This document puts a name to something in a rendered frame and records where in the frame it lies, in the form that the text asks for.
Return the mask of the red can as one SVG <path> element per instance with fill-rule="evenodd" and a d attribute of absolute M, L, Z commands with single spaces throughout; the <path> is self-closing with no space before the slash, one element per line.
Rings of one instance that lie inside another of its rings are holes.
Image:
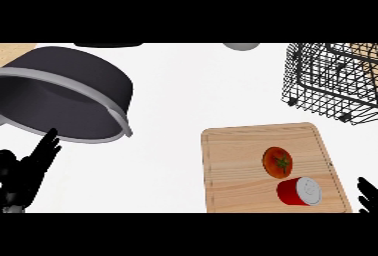
<path fill-rule="evenodd" d="M 322 201 L 322 189 L 309 177 L 282 181 L 276 187 L 281 201 L 287 205 L 316 206 Z"/>

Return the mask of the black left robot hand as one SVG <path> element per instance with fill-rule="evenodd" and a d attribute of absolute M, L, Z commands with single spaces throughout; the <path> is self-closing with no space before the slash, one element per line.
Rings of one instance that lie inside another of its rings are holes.
<path fill-rule="evenodd" d="M 58 130 L 52 128 L 21 160 L 10 150 L 0 150 L 0 214 L 24 213 L 31 206 L 61 149 Z"/>

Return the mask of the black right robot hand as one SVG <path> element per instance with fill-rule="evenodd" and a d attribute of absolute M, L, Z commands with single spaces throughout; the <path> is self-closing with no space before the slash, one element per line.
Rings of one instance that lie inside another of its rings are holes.
<path fill-rule="evenodd" d="M 357 188 L 362 193 L 359 202 L 363 205 L 359 212 L 378 214 L 378 189 L 363 177 L 357 178 Z"/>

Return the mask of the wooden cutting board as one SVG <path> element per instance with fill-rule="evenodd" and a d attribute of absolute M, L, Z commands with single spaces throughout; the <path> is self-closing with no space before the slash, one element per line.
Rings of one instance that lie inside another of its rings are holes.
<path fill-rule="evenodd" d="M 349 199 L 318 128 L 294 123 L 207 129 L 201 134 L 205 202 L 210 212 L 349 213 Z M 263 167 L 272 147 L 289 153 L 291 178 L 315 179 L 322 189 L 316 206 L 288 205 L 276 193 L 281 180 Z"/>

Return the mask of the grey round object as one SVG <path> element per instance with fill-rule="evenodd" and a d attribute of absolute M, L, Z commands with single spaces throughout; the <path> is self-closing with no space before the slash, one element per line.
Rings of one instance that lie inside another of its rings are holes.
<path fill-rule="evenodd" d="M 224 46 L 236 51 L 248 51 L 253 50 L 260 43 L 223 43 Z"/>

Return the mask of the red tomato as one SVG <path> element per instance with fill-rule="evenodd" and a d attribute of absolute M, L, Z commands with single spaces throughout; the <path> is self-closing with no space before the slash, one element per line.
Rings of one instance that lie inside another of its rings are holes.
<path fill-rule="evenodd" d="M 287 178 L 292 171 L 292 157 L 281 147 L 270 147 L 263 154 L 263 167 L 267 174 L 278 178 Z"/>

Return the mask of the dark grey pot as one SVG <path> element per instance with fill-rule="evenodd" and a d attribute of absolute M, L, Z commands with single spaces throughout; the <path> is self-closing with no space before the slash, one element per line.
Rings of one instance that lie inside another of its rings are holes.
<path fill-rule="evenodd" d="M 106 60 L 58 46 L 31 50 L 0 67 L 0 125 L 69 142 L 131 136 L 133 82 Z"/>

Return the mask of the pale wooden board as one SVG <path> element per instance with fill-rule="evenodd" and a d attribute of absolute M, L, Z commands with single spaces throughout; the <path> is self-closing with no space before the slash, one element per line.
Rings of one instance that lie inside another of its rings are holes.
<path fill-rule="evenodd" d="M 35 43 L 0 43 L 0 67 L 28 53 L 35 46 Z"/>

